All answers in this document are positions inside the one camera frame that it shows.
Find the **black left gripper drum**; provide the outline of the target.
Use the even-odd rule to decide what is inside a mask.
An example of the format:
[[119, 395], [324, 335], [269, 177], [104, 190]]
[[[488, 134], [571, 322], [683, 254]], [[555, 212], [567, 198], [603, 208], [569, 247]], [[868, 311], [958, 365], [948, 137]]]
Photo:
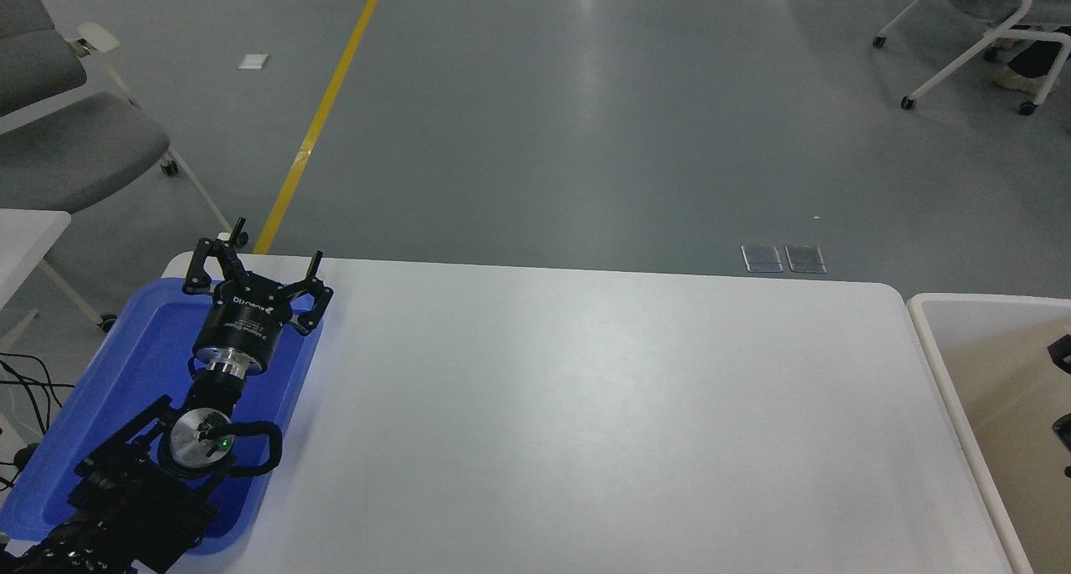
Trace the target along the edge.
[[278, 281], [225, 280], [212, 288], [212, 304], [194, 342], [203, 364], [227, 351], [244, 354], [252, 368], [267, 368], [292, 307]]

